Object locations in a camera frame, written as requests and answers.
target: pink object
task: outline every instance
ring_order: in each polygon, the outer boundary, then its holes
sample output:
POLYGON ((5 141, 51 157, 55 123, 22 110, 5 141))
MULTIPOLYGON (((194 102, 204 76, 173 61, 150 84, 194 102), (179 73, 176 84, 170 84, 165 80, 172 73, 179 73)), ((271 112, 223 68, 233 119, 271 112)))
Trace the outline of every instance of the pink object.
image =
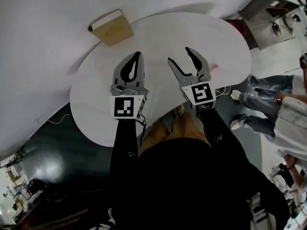
POLYGON ((218 69, 219 68, 219 66, 218 65, 215 65, 214 67, 212 67, 211 69, 210 69, 210 72, 212 72, 212 71, 214 71, 215 69, 218 69))

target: round white table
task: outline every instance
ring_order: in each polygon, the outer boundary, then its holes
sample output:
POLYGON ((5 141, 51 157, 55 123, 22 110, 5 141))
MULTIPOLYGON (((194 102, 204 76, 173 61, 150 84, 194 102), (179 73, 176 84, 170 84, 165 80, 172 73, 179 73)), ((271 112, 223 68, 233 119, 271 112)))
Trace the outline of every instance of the round white table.
MULTIPOLYGON (((246 41, 229 23, 196 13, 166 13, 131 24, 134 36, 112 47, 99 44, 78 69, 71 87, 71 112, 78 128, 93 142, 112 147, 118 121, 111 119, 109 92, 114 68, 127 55, 144 56, 145 88, 149 90, 142 114, 147 126, 184 103, 179 82, 167 63, 172 58, 185 73, 196 75, 185 47, 202 54, 210 66, 215 89, 239 84, 248 76, 251 58, 246 41)), ((137 123, 137 135, 142 126, 137 123)))

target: white sneaker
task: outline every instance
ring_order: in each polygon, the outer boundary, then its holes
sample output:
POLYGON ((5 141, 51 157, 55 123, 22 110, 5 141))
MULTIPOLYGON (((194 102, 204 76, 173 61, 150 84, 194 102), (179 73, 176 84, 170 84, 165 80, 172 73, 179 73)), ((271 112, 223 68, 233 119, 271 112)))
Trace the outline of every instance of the white sneaker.
POLYGON ((231 122, 231 124, 230 124, 231 130, 235 130, 235 129, 239 129, 239 128, 240 128, 239 119, 236 119, 236 120, 231 122))
POLYGON ((230 96, 234 100, 238 101, 239 98, 240 98, 240 94, 241 94, 241 92, 239 90, 232 90, 230 96))

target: cardboard box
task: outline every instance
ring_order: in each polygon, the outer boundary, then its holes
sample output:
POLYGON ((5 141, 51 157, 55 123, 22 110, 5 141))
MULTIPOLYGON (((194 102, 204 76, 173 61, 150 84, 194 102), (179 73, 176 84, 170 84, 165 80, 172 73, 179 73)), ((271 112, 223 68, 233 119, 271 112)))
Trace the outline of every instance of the cardboard box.
POLYGON ((134 35, 121 10, 101 16, 89 25, 88 30, 108 46, 134 35))

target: wristwatch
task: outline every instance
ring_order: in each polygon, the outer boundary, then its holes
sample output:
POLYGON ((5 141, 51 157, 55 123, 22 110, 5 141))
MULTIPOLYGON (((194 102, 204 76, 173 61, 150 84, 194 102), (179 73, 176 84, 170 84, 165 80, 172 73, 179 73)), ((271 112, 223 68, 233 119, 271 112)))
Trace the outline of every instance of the wristwatch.
POLYGON ((303 54, 299 59, 301 69, 307 68, 307 54, 303 54))

